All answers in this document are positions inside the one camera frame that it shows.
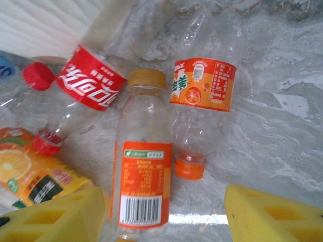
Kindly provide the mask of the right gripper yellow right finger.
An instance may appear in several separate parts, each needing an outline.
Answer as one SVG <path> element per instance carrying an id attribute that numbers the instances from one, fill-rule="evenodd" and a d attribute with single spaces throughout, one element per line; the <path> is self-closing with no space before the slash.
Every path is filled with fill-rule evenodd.
<path id="1" fill-rule="evenodd" d="M 233 241 L 322 241 L 322 209 L 228 185 L 225 210 Z"/>

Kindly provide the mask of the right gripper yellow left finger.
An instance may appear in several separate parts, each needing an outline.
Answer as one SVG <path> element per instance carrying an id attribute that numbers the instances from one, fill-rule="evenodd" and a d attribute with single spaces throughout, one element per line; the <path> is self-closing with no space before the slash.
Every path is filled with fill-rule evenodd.
<path id="1" fill-rule="evenodd" d="M 101 188 L 80 190 L 1 216 L 1 241 L 98 241 L 105 216 Z"/>

